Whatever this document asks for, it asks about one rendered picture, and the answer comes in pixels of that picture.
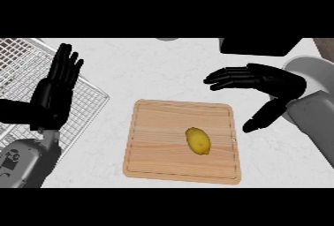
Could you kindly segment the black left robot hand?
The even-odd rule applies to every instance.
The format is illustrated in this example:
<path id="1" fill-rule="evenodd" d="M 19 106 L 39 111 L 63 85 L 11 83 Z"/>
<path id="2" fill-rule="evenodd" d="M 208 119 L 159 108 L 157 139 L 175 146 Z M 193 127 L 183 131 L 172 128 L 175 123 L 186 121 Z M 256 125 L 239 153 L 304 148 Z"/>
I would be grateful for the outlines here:
<path id="1" fill-rule="evenodd" d="M 29 130 L 58 130 L 72 106 L 72 90 L 84 61 L 61 43 L 54 54 L 47 77 L 38 82 L 29 102 L 0 99 L 0 123 L 27 124 Z"/>

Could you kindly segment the black appliance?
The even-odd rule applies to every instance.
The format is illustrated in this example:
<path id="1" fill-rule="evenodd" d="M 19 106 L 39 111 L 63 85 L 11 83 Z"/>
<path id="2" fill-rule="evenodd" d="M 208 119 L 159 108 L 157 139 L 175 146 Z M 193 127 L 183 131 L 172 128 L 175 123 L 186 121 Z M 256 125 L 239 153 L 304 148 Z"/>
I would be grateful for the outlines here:
<path id="1" fill-rule="evenodd" d="M 299 38 L 220 38 L 221 54 L 283 57 Z"/>

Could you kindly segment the grey pot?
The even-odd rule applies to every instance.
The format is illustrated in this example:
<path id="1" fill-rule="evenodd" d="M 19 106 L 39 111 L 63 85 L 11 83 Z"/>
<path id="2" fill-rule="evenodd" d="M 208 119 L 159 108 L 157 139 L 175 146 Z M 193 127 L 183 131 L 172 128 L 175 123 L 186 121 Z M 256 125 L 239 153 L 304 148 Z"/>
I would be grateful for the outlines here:
<path id="1" fill-rule="evenodd" d="M 316 56 L 296 56 L 285 64 L 283 70 L 305 79 L 302 97 L 316 91 L 334 95 L 334 63 Z"/>

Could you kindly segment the wooden cutting board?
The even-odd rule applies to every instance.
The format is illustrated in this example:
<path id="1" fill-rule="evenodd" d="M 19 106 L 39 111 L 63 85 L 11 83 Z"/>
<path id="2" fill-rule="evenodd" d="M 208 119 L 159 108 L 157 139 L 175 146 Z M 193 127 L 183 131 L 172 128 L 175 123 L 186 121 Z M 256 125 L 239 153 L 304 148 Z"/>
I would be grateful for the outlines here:
<path id="1" fill-rule="evenodd" d="M 209 153 L 194 154 L 184 132 L 200 129 Z M 233 111 L 225 104 L 138 100 L 122 172 L 128 177 L 234 185 L 240 180 Z"/>

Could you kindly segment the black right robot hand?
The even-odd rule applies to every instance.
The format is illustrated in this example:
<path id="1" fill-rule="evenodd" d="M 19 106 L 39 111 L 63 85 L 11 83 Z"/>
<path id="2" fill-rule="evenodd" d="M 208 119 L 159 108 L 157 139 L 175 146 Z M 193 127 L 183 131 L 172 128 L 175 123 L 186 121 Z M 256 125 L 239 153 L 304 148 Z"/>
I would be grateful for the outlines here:
<path id="1" fill-rule="evenodd" d="M 298 99 L 305 91 L 305 79 L 301 76 L 268 65 L 252 63 L 211 72 L 203 83 L 209 85 L 211 91 L 251 88 L 273 97 L 242 125 L 245 133 L 265 128 L 273 123 L 285 113 L 288 103 Z"/>

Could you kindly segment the yellow lemon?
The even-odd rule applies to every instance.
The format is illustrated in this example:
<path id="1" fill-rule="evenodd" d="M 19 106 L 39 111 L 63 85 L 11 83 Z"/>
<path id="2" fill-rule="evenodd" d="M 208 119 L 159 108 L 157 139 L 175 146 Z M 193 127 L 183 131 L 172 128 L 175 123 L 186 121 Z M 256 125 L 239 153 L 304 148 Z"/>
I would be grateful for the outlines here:
<path id="1" fill-rule="evenodd" d="M 184 132 L 186 143 L 194 154 L 208 155 L 211 148 L 211 141 L 205 132 L 190 127 Z"/>

